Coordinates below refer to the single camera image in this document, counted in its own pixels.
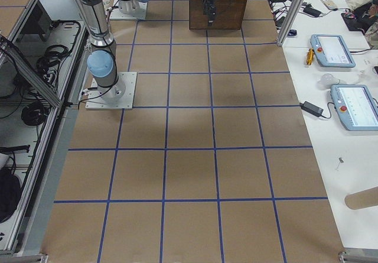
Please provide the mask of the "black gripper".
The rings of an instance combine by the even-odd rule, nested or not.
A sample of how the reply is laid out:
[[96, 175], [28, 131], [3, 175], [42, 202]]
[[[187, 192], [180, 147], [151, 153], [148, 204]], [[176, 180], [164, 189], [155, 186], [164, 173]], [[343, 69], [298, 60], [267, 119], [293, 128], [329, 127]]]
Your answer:
[[203, 14], [208, 14], [208, 26], [212, 26], [216, 18], [216, 1], [217, 0], [201, 0], [203, 4]]

